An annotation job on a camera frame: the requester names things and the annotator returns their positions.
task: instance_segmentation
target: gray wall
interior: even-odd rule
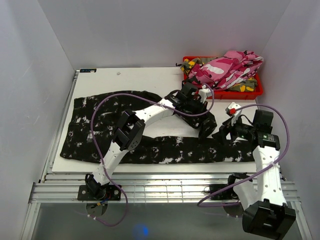
[[[291,144],[281,168],[298,187],[314,239],[320,239],[319,39],[320,2],[292,0],[262,53],[265,94],[259,98],[287,120]],[[284,139],[283,124],[277,119],[274,125]]]
[[[0,239],[19,238],[74,70],[37,0],[0,1]]]
[[[261,54],[290,0],[39,0],[74,69]]]

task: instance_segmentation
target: black patterned fabric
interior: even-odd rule
[[[162,98],[147,91],[118,91],[74,100],[72,119],[68,126],[60,156],[65,159],[100,163],[93,143],[90,121],[97,105],[107,96],[115,93],[131,93],[136,96],[159,102]],[[94,136],[103,155],[109,149],[114,127],[126,109],[138,111],[149,107],[145,101],[117,96],[110,98],[98,110],[94,122]],[[143,136],[139,146],[127,153],[121,164],[198,164],[214,162],[252,162],[251,147],[247,141],[230,142],[221,145],[213,138],[199,141],[197,137]]]

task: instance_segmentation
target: pink camouflage fabric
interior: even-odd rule
[[[228,51],[203,66],[196,64],[188,78],[199,88],[206,83],[215,91],[224,91],[254,76],[263,61],[253,51]]]

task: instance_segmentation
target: aluminum frame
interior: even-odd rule
[[[79,70],[75,71],[72,87],[61,116],[54,141],[51,145],[45,167],[39,183],[33,185],[21,240],[30,240],[37,222],[41,203],[94,203],[95,201],[77,201],[78,189],[85,184],[85,174],[55,174],[52,172],[53,162],[58,150],[62,130],[66,121],[70,102],[75,89]],[[210,184],[226,183],[232,172],[210,174],[114,174],[112,178],[122,185],[130,203],[196,203],[206,194],[204,188]],[[296,220],[303,239],[311,240],[311,234],[301,208],[295,184],[292,181],[281,181],[281,187],[287,202],[296,210]]]

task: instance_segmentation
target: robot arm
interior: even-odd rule
[[[280,167],[278,163],[274,164],[279,157],[280,142],[277,135],[271,134],[273,113],[256,110],[252,125],[247,125],[242,123],[241,110],[235,112],[235,108],[240,107],[233,102],[226,109],[231,118],[219,129],[222,142],[229,133],[232,140],[238,137],[248,140],[257,172],[273,165],[257,177],[257,191],[252,181],[233,187],[244,209],[242,227],[247,233],[280,240],[296,220],[296,212],[287,206],[281,188]],[[228,185],[247,177],[243,173],[234,173],[229,177]]]
[[[85,177],[86,187],[94,199],[106,198],[105,186],[110,181],[105,174],[105,170],[111,178],[121,159],[139,145],[146,127],[158,120],[172,116],[174,114],[172,109],[187,114],[200,114],[207,110],[208,102],[206,99],[211,96],[211,91],[203,88],[199,90],[198,97],[195,97],[197,90],[197,87],[187,82],[176,95],[170,93],[165,99],[162,99],[159,102],[160,106],[152,105],[136,112],[130,109],[124,111],[115,127],[109,150],[103,158],[105,165],[101,163],[92,174],[87,174]],[[217,126],[211,113],[197,118],[183,117],[183,119],[192,127],[200,127],[199,138],[200,136],[206,138]]]
[[[162,99],[159,103],[174,108],[169,100]],[[126,110],[116,126],[113,141],[103,158],[105,163],[104,167],[109,177],[111,178],[121,159],[139,145],[142,133],[146,127],[173,114],[173,110],[157,105],[152,105],[136,112]],[[101,185],[109,183],[102,163],[100,163],[99,167],[92,174],[97,183]]]

